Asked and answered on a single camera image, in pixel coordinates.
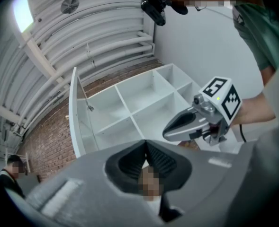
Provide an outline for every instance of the shelf divider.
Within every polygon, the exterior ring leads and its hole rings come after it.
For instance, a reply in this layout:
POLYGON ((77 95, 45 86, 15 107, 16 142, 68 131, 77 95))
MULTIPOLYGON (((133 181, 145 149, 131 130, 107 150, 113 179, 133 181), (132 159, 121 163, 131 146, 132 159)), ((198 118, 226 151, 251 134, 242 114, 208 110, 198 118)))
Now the shelf divider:
POLYGON ((179 90, 183 89, 184 87, 188 87, 188 86, 190 86, 190 85, 193 85, 193 81, 188 82, 188 83, 182 85, 181 87, 177 88, 176 90, 179 91, 179 90))
POLYGON ((115 121, 115 122, 113 122, 113 123, 107 125, 106 127, 103 127, 103 128, 100 129, 95 135, 97 135, 97 134, 99 134, 99 133, 101 133, 101 132, 107 130, 108 128, 113 127, 115 124, 118 124, 118 123, 120 123, 120 122, 126 120, 127 118, 130 118, 130 115, 126 116, 125 118, 119 119, 119 120, 117 120, 117 121, 115 121))
POLYGON ((156 72, 175 89, 179 89, 193 81, 186 73, 173 64, 157 68, 156 72))
POLYGON ((134 120, 134 118, 133 118, 133 116, 132 116, 132 114, 131 114, 129 108, 128 108, 127 105, 126 105, 126 102, 124 101, 123 97, 121 96, 121 93, 120 93, 120 91, 119 91, 119 89, 118 89, 118 87, 117 87, 116 85, 115 85, 115 88, 116 88, 116 91, 117 91, 117 93, 118 93, 118 95, 119 95, 119 97, 120 97, 120 99, 121 99, 123 105, 125 106, 125 108, 126 108, 127 111, 129 112, 130 118, 131 118, 131 120, 132 120, 132 122, 133 122, 135 128, 137 129, 137 131, 138 131, 140 137, 144 140, 144 135, 143 135, 143 133, 141 132, 140 128, 138 127, 136 121, 134 120))
POLYGON ((157 75, 168 87, 172 88, 172 90, 174 90, 174 91, 176 90, 176 88, 173 87, 171 85, 171 83, 168 82, 157 70, 155 70, 154 72, 155 72, 155 75, 157 75))
POLYGON ((140 109, 137 109, 136 111, 132 112, 132 113, 131 113, 131 116, 134 115, 134 114, 136 114, 136 113, 138 113, 138 112, 140 112, 140 111, 142 111, 142 110, 144 110, 145 108, 150 107, 150 106, 153 105, 153 104, 156 104, 157 102, 163 100, 164 98, 170 96, 170 95, 173 94, 173 93, 174 93, 174 92, 168 92, 168 94, 163 95, 163 96, 162 96, 161 98, 159 98, 157 101, 151 102, 150 104, 146 105, 145 107, 140 108, 140 109))

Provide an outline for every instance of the black camera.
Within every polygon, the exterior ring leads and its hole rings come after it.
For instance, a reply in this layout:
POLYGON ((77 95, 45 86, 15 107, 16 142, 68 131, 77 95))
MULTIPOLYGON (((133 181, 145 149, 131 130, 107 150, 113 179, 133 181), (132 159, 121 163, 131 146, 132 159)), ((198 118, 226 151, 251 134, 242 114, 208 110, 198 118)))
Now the black camera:
POLYGON ((164 26, 166 24, 166 18, 164 9, 166 6, 171 6, 179 14, 186 15, 188 9, 185 6, 180 6, 172 3, 170 0, 142 0, 141 8, 142 10, 150 16, 153 21, 159 25, 164 26))

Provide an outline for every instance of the white ceiling beam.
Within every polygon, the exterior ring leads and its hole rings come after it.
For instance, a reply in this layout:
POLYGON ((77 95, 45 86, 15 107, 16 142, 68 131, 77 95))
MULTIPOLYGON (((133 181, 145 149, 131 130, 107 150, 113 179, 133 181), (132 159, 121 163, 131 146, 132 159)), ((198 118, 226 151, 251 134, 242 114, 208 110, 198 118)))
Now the white ceiling beam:
POLYGON ((11 112, 9 109, 3 107, 0 105, 0 116, 13 122, 13 123, 18 123, 20 116, 17 114, 14 114, 11 112))
MULTIPOLYGON (((43 55, 36 41, 32 37, 31 33, 28 30, 26 30, 23 33, 20 32, 14 17, 13 6, 11 6, 10 9, 8 10, 8 19, 9 21, 11 21, 10 23, 11 28, 19 43, 20 49, 25 51, 29 59, 34 63, 34 65, 38 68, 38 70, 47 79, 49 79, 51 76, 53 76, 56 73, 56 70, 53 66, 51 66, 48 59, 43 55)), ((63 78, 60 77, 56 81, 54 81, 54 84, 57 85, 62 81, 63 78)))

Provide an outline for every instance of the curved ceiling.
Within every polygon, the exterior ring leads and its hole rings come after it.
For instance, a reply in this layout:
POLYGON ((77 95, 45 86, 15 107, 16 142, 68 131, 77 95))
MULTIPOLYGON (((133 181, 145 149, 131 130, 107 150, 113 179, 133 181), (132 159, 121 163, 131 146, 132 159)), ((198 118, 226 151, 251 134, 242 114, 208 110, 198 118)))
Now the curved ceiling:
POLYGON ((34 23, 24 33, 11 8, 2 11, 0 154, 16 151, 38 116, 69 93, 74 66, 85 86, 100 71, 153 54, 141 0, 78 0, 71 14, 61 12, 64 1, 28 0, 34 23))

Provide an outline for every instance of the green shirt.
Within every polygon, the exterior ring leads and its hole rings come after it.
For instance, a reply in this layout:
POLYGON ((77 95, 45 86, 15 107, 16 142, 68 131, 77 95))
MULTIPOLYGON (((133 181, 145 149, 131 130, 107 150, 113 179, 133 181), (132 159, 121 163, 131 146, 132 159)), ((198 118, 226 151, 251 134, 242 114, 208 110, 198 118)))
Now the green shirt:
POLYGON ((235 28, 252 51, 259 70, 279 68, 279 21, 275 12, 254 4, 233 7, 235 28))

